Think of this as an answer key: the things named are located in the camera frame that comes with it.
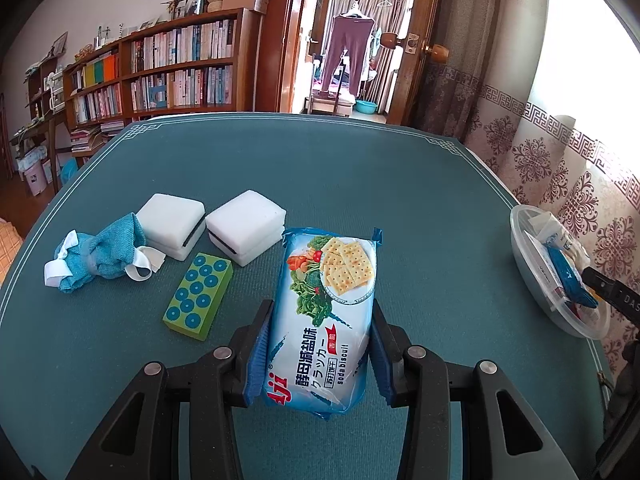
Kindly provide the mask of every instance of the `silver pivot bolt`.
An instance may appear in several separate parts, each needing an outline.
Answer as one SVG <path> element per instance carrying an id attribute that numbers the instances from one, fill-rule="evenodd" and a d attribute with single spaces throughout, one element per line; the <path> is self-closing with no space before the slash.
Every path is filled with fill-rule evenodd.
<path id="1" fill-rule="evenodd" d="M 414 359 L 422 359 L 427 355 L 427 351 L 419 345 L 409 346 L 409 349 L 406 352 Z"/>
<path id="2" fill-rule="evenodd" d="M 213 351 L 213 357 L 216 359 L 220 359 L 221 361 L 224 359 L 229 359 L 231 357 L 232 351 L 228 346 L 219 346 Z"/>
<path id="3" fill-rule="evenodd" d="M 485 374 L 495 374 L 498 371 L 498 367 L 495 365 L 495 363 L 492 363 L 491 361 L 482 361 L 480 363 L 480 369 Z"/>
<path id="4" fill-rule="evenodd" d="M 146 375 L 158 375 L 160 370 L 162 370 L 162 365 L 160 363 L 149 363 L 145 366 Z"/>

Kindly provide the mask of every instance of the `blue bucket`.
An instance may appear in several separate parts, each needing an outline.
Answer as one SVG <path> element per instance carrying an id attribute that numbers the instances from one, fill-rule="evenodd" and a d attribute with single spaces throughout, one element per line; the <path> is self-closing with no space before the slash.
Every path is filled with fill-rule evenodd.
<path id="1" fill-rule="evenodd" d="M 361 114 L 373 115 L 376 113 L 376 108 L 378 108 L 377 103 L 372 103 L 371 101 L 356 101 L 356 111 Z"/>

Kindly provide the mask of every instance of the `blue towel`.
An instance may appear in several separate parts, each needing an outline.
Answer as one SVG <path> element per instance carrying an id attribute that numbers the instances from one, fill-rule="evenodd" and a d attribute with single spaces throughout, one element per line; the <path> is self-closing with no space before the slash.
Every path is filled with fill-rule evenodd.
<path id="1" fill-rule="evenodd" d="M 56 248 L 54 258 L 62 243 Z M 95 236 L 78 233 L 78 245 L 68 248 L 65 258 L 72 275 L 60 281 L 59 290 L 73 292 L 95 276 L 108 280 L 123 276 L 124 268 L 133 263 L 134 248 L 145 243 L 145 234 L 133 213 L 124 215 Z"/>

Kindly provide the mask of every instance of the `green tablecloth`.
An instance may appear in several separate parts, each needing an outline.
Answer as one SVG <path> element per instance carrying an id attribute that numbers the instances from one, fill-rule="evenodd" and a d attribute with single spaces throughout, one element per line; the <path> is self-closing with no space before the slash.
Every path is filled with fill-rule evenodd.
<path id="1" fill-rule="evenodd" d="M 388 321 L 448 361 L 496 361 L 577 472 L 593 464 L 602 440 L 596 362 L 606 361 L 599 344 L 592 352 L 556 328 L 526 289 L 511 253 L 513 198 L 455 140 L 272 114 L 133 123 L 40 217 L 0 291 L 0 425 L 25 463 L 64 478 L 145 362 L 191 362 L 251 321 L 274 295 L 283 253 L 276 245 L 236 267 L 198 342 L 161 321 L 190 259 L 168 258 L 143 283 L 98 278 L 67 295 L 43 284 L 57 244 L 71 229 L 97 233 L 156 192 L 200 200 L 209 212 L 247 189 L 286 209 L 287 226 L 361 238 L 382 228 L 376 297 Z M 206 236 L 194 251 L 222 255 Z M 261 400 L 234 416 L 247 480 L 396 475 L 406 410 L 386 407 L 370 369 L 362 402 L 329 422 Z M 452 478 L 461 453 L 454 423 Z"/>

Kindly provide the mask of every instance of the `green box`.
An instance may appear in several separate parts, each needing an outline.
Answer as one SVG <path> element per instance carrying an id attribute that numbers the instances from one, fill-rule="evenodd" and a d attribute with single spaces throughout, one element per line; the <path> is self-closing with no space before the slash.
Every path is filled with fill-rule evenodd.
<path id="1" fill-rule="evenodd" d="M 196 254 L 162 321 L 176 332 L 204 341 L 233 273 L 229 260 Z"/>

